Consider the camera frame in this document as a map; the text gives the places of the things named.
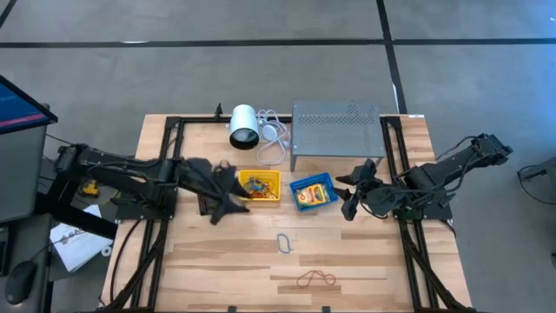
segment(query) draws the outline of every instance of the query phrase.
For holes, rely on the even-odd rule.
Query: white paper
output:
[[[90,205],[84,212],[101,217],[101,211],[96,204]],[[63,265],[70,272],[76,271],[93,258],[93,256],[96,256],[104,247],[112,244],[110,239],[83,233],[82,230],[64,223],[50,230],[50,241],[52,243],[60,241],[64,237],[68,239],[56,243],[54,247],[56,247],[56,251],[58,251],[62,258]]]

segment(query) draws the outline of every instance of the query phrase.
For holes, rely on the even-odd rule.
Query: wooden table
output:
[[[137,158],[158,157],[166,117],[145,117]],[[432,162],[425,119],[400,118],[411,166]],[[391,135],[397,156],[394,133]],[[379,220],[360,209],[353,222],[347,222],[340,211],[341,201],[300,214],[289,191],[294,180],[325,171],[332,177],[346,175],[364,160],[300,157],[296,171],[290,172],[288,158],[281,165],[267,166],[257,162],[256,151],[232,148],[223,123],[186,124],[184,157],[206,157],[211,163],[229,160],[239,170],[280,170],[281,201],[249,203],[250,214],[227,215],[214,226],[209,216],[199,215],[196,195],[180,190],[175,219],[169,224],[156,310],[223,311],[229,305],[242,311],[317,311],[322,306],[331,306],[332,311],[412,310],[400,232],[393,218]],[[378,177],[389,182],[387,161],[379,166]],[[122,223],[118,229],[104,302],[109,299],[115,255],[132,224]],[[116,293],[136,270],[144,224],[137,227],[122,255]],[[471,305],[453,234],[436,221],[425,221],[423,226],[433,269],[456,299]],[[278,233],[288,235],[292,253],[278,251]],[[328,286],[315,277],[309,287],[300,289],[296,279],[308,270],[333,274],[337,282]],[[418,273],[422,302],[427,305],[424,279],[420,270]],[[147,302],[150,272],[146,277],[142,305]]]

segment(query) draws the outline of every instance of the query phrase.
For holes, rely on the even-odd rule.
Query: monitor screen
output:
[[[0,76],[0,134],[57,122],[48,109]]]

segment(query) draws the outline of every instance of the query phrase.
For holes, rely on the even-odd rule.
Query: yellow bowl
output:
[[[264,183],[269,184],[270,193],[276,198],[249,198],[251,201],[280,201],[280,171],[279,170],[240,170],[238,180],[240,185],[250,193],[250,189],[246,188],[251,178],[256,178]]]

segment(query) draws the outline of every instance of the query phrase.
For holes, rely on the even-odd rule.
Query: gray floor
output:
[[[395,39],[556,37],[553,1],[385,2]],[[373,0],[18,0],[0,29],[2,42],[381,36]],[[515,172],[556,156],[556,45],[395,52],[408,112],[426,115],[437,153],[481,132],[515,150],[507,164],[466,176],[453,200],[474,307],[553,311],[556,208],[525,195]],[[146,113],[218,103],[289,112],[295,99],[370,100],[397,112],[381,46],[4,49],[0,73],[52,104],[52,135],[123,154],[134,153]],[[45,154],[56,148],[48,141]],[[556,201],[545,179],[526,187]],[[106,266],[95,260],[56,283],[53,310],[92,310]]]

